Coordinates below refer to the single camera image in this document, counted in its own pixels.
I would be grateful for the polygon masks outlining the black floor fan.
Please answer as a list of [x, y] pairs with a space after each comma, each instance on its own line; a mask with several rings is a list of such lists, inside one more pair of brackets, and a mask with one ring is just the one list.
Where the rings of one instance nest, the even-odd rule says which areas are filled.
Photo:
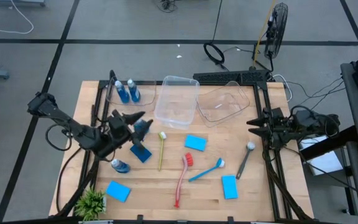
[[273, 59], [278, 55], [285, 33], [287, 17], [288, 6], [283, 2], [275, 5], [267, 23], [265, 57]]

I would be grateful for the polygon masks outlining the green artificial potted plant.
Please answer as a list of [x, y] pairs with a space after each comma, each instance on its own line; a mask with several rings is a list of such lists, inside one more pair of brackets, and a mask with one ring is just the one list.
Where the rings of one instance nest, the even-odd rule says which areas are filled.
[[99, 215], [106, 211], [106, 193], [102, 190], [89, 189], [80, 197], [75, 205], [74, 215], [83, 221], [98, 220]]

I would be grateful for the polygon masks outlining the red suction cup dish brush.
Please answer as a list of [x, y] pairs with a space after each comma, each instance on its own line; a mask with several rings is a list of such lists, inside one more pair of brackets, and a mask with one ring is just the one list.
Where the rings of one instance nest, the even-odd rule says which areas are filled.
[[187, 152], [182, 157], [182, 160], [183, 160], [183, 170], [182, 170], [181, 176], [180, 176], [180, 178], [178, 180], [178, 183], [177, 183], [176, 194], [175, 194], [175, 204], [174, 204], [175, 208], [180, 207], [181, 184], [183, 182], [183, 178], [184, 178], [189, 166], [193, 165], [193, 156], [191, 155], [190, 152]]

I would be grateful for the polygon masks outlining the clear plastic handled bin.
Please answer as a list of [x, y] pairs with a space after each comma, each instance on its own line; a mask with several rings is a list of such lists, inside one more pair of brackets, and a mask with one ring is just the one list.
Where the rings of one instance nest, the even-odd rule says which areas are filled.
[[199, 95], [197, 104], [201, 119], [211, 128], [241, 114], [250, 101], [241, 86], [230, 81], [225, 86]]
[[137, 85], [139, 91], [140, 91], [140, 101], [138, 103], [134, 103], [132, 101], [131, 98], [131, 94], [129, 93], [129, 89], [127, 86], [127, 80], [126, 81], [120, 81], [126, 91], [129, 94], [129, 102], [124, 104], [117, 91], [116, 91], [116, 87], [114, 86], [114, 82], [117, 81], [116, 78], [111, 78], [109, 83], [108, 83], [108, 89], [107, 89], [107, 93], [106, 93], [106, 100], [109, 103], [115, 104], [115, 105], [122, 105], [122, 106], [149, 106], [149, 105], [153, 105], [154, 101], [155, 101], [155, 97], [156, 97], [156, 82], [152, 81], [152, 82], [140, 82], [140, 81], [134, 81], [135, 84]]

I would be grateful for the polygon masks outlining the blue sponge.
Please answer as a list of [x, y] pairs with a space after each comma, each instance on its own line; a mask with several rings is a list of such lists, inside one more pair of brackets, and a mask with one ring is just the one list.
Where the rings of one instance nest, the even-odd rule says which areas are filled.
[[109, 195], [112, 198], [115, 198], [116, 200], [122, 203], [124, 203], [127, 200], [130, 192], [131, 189], [129, 187], [115, 181], [111, 181], [106, 189], [107, 195]]
[[238, 198], [235, 175], [222, 176], [222, 185], [223, 185], [224, 198], [226, 200]]
[[152, 153], [148, 149], [141, 149], [136, 145], [133, 145], [130, 150], [142, 163], [148, 161], [152, 156]]
[[187, 135], [185, 139], [185, 147], [195, 149], [197, 151], [204, 151], [206, 148], [207, 140], [198, 136]]

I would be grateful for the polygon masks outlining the blue dish brush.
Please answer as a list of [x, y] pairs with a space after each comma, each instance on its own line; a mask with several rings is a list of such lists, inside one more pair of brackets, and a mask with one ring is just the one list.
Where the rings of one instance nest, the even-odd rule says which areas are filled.
[[211, 171], [213, 171], [213, 170], [215, 170], [215, 169], [217, 169], [217, 168], [222, 168], [222, 167], [224, 167], [224, 165], [225, 165], [225, 161], [220, 157], [220, 158], [217, 160], [216, 164], [215, 164], [212, 168], [210, 168], [210, 169], [208, 169], [208, 170], [205, 170], [205, 171], [203, 171], [203, 172], [201, 172], [201, 173], [195, 175], [194, 177], [190, 178], [188, 181], [189, 181], [189, 182], [193, 182], [193, 181], [195, 181], [195, 180], [201, 178], [202, 176], [204, 176], [204, 175], [210, 173]]

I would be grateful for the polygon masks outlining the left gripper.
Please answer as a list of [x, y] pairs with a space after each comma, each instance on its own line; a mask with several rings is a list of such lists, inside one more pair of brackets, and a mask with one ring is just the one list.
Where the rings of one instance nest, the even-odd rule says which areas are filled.
[[[122, 146], [124, 143], [131, 141], [134, 145], [143, 149], [142, 141], [145, 138], [145, 133], [135, 132], [135, 130], [131, 131], [129, 125], [133, 125], [143, 117], [145, 111], [140, 111], [132, 114], [120, 114], [118, 110], [113, 110], [111, 116], [108, 117], [108, 125], [109, 125], [109, 135], [112, 141], [113, 146]], [[153, 120], [150, 119], [147, 121], [149, 125], [149, 129], [153, 123]]]

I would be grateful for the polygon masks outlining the clear plastic storage box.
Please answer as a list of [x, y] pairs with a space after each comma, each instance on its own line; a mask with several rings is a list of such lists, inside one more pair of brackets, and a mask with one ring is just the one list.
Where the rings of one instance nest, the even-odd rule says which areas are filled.
[[166, 76], [155, 105], [155, 118], [169, 128], [188, 129], [195, 116], [199, 88], [197, 80]]

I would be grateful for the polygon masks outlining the grey dish brush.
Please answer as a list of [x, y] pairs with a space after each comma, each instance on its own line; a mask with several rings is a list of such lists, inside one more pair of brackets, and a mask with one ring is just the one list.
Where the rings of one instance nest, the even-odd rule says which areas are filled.
[[250, 156], [251, 152], [255, 149], [255, 143], [252, 142], [252, 141], [248, 142], [246, 148], [247, 148], [247, 151], [246, 151], [246, 154], [245, 154], [245, 156], [244, 156], [244, 158], [243, 158], [243, 160], [242, 160], [242, 162], [241, 162], [241, 164], [239, 166], [239, 169], [237, 171], [236, 179], [241, 178], [241, 175], [242, 175], [242, 173], [243, 173], [243, 171], [245, 169], [248, 157]]

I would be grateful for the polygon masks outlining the green dish brush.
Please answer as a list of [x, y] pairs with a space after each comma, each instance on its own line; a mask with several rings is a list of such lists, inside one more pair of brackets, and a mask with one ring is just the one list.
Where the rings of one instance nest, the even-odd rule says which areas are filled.
[[164, 150], [164, 142], [167, 138], [167, 135], [162, 131], [159, 134], [160, 140], [161, 140], [161, 146], [160, 146], [160, 155], [159, 155], [159, 161], [158, 161], [158, 170], [162, 170], [162, 161], [163, 161], [163, 150]]

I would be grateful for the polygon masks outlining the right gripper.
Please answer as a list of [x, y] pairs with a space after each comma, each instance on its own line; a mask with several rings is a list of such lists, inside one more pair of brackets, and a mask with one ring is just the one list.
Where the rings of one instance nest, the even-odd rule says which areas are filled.
[[264, 108], [266, 118], [256, 118], [247, 122], [252, 126], [268, 126], [259, 128], [250, 128], [249, 132], [260, 137], [268, 137], [270, 139], [271, 148], [281, 148], [291, 141], [289, 136], [288, 118], [283, 115], [280, 108], [269, 110]]

